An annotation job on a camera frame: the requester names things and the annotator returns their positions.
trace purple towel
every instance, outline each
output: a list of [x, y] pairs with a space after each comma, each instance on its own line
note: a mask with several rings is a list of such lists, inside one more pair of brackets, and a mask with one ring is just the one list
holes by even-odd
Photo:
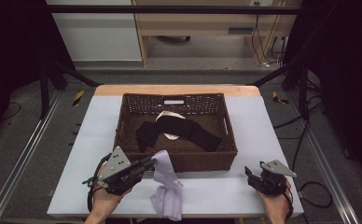
[[168, 217], [172, 221], [180, 221], [182, 214], [181, 188], [182, 183], [175, 175], [172, 162], [166, 150], [155, 154], [152, 159], [154, 164], [154, 180], [163, 184], [151, 196], [151, 202], [159, 217]]

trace black cloth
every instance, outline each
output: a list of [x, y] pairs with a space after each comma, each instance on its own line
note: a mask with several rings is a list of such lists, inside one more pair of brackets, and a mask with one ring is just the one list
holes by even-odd
[[162, 116], [156, 123], [144, 122], [136, 130], [136, 138], [141, 152], [146, 147], [154, 147], [160, 133], [180, 136], [196, 144], [206, 151], [216, 151], [221, 138], [207, 132], [199, 123], [191, 119], [181, 119], [173, 116]]

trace lavender cloth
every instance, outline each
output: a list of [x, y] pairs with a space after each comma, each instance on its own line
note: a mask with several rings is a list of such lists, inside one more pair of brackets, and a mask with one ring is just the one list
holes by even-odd
[[166, 150], [158, 152], [152, 159], [157, 160], [154, 164], [154, 180], [163, 184], [151, 196], [152, 205], [159, 217], [168, 217], [172, 221], [180, 221], [182, 213], [181, 188], [183, 185], [175, 175]]

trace gray floor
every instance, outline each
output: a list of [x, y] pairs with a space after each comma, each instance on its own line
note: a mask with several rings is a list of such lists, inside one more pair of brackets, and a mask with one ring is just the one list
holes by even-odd
[[[234, 49], [231, 42], [240, 48]], [[245, 84], [251, 83], [270, 73], [270, 69], [255, 67], [251, 54], [241, 38], [192, 37], [190, 42], [161, 37], [155, 39], [151, 47], [146, 68], [121, 67], [117, 70], [80, 70], [82, 74], [105, 84], [141, 83], [141, 84]], [[50, 191], [56, 189], [63, 167], [76, 139], [78, 125], [82, 122], [89, 106], [94, 88], [83, 85], [78, 80], [66, 76], [69, 86], [60, 92], [59, 105], [40, 138], [28, 165], [23, 170], [19, 184], [14, 189], [2, 213], [2, 223], [66, 223], [80, 221], [78, 218], [62, 220], [46, 214], [50, 203]], [[283, 92], [282, 77], [278, 77], [260, 89], [265, 106], [273, 126], [282, 124], [298, 116], [292, 102], [298, 97], [297, 91]], [[78, 106], [72, 106], [76, 94], [85, 90]], [[276, 103], [272, 93], [276, 91], [280, 99], [287, 99], [291, 104]], [[58, 92], [51, 89], [51, 95]], [[0, 123], [0, 191], [18, 162], [35, 126], [39, 122], [40, 98], [39, 83], [34, 82], [13, 92], [11, 102], [18, 103], [21, 110], [12, 118]], [[319, 104], [316, 98], [311, 107]], [[4, 118], [11, 117], [19, 110], [18, 105], [10, 104]], [[313, 113], [310, 119], [309, 135], [313, 136], [318, 146], [309, 138], [302, 141], [296, 162], [295, 179], [297, 188], [307, 181], [326, 184], [326, 177], [320, 169], [320, 162], [314, 158], [317, 147], [324, 153], [339, 181], [347, 202], [353, 207], [359, 223], [362, 223], [362, 167], [358, 161], [347, 160], [343, 156], [343, 146], [331, 125], [330, 120], [321, 110]], [[279, 142], [291, 164], [295, 155], [298, 137], [302, 133], [302, 121], [276, 129]], [[306, 198], [315, 203], [326, 203], [327, 193], [316, 186], [306, 187]], [[310, 223], [343, 223], [341, 204], [332, 204], [329, 208], [317, 208], [302, 201], [305, 215]], [[260, 223], [260, 219], [248, 219], [245, 223]], [[304, 222], [302, 217], [295, 217], [291, 223]]]

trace white surface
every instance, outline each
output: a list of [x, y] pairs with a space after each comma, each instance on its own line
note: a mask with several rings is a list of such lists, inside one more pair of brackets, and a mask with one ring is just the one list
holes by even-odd
[[[82, 181], [93, 175], [100, 159], [111, 152], [121, 96], [93, 96], [77, 140], [49, 206], [55, 217], [85, 217], [89, 188]], [[183, 217], [261, 217], [264, 209], [248, 186], [244, 167], [259, 175], [260, 161], [287, 165], [262, 97], [226, 97], [238, 154], [227, 172], [177, 174], [183, 183]], [[160, 185], [146, 174], [113, 213], [114, 217], [156, 217], [149, 197]], [[303, 209], [291, 178], [294, 216]]]
[[[48, 5], [130, 6], [130, 0], [47, 0]], [[133, 14], [54, 13], [73, 61], [141, 61]]]

